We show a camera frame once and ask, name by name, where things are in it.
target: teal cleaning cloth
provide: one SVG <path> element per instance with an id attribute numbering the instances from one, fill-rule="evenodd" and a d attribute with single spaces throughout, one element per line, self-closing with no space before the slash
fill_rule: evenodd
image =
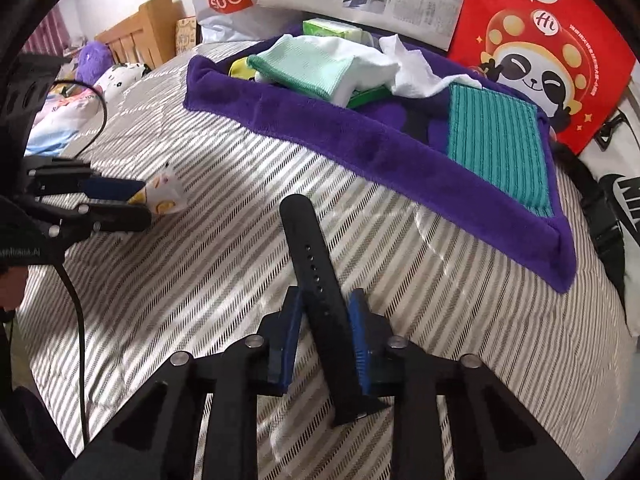
<path id="1" fill-rule="evenodd" d="M 334 59 L 303 41 L 279 41 L 249 56 L 246 63 L 263 76 L 309 97 L 331 101 L 353 59 Z"/>
<path id="2" fill-rule="evenodd" d="M 451 86 L 447 155 L 533 214 L 551 218 L 536 107 L 488 89 Z"/>

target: white nike bag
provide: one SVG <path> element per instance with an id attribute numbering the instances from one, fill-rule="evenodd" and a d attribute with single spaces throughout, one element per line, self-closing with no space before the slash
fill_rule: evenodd
<path id="1" fill-rule="evenodd" d="M 302 14 L 259 7 L 257 0 L 193 0 L 202 41 L 266 40 L 286 31 Z"/>
<path id="2" fill-rule="evenodd" d="M 625 245 L 626 325 L 633 336 L 640 335 L 639 83 L 632 80 L 618 110 L 579 156 L 610 197 L 618 217 Z"/>

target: purple cloth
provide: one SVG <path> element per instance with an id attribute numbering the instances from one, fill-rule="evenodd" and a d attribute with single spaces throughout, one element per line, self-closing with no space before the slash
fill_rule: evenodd
<path id="1" fill-rule="evenodd" d="M 535 216 L 497 187 L 447 158 L 448 89 L 431 98 L 412 100 L 413 106 L 420 106 L 428 117 L 425 144 L 398 129 L 402 121 L 399 114 L 405 113 L 402 99 L 391 97 L 349 110 L 289 89 L 226 75 L 236 59 L 266 50 L 274 42 L 256 44 L 218 64 L 202 56 L 193 57 L 184 107 L 234 119 L 257 134 L 321 153 L 441 214 L 535 272 L 556 291 L 569 289 L 576 271 L 574 242 L 560 205 L 545 114 L 538 114 L 538 125 L 554 213 L 551 218 Z M 416 48 L 410 44 L 406 47 Z M 440 77 L 469 73 L 486 88 L 524 97 L 433 52 L 420 51 Z"/>
<path id="2" fill-rule="evenodd" d="M 100 41 L 90 41 L 80 51 L 76 79 L 95 85 L 100 76 L 113 66 L 111 50 Z"/>

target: wooden bed frame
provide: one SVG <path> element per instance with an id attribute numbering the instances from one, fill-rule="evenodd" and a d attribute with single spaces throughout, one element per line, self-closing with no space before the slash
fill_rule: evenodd
<path id="1" fill-rule="evenodd" d="M 116 63 L 145 63 L 158 68 L 175 57 L 175 22 L 180 18 L 172 0 L 149 0 L 95 39 L 109 46 Z"/>

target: curtain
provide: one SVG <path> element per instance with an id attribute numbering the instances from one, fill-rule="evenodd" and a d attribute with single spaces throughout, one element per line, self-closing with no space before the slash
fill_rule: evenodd
<path id="1" fill-rule="evenodd" d="M 62 56 L 63 50 L 70 45 L 68 30 L 66 30 L 65 22 L 62 20 L 60 8 L 56 5 L 49 11 L 36 30 L 33 31 L 22 51 Z"/>

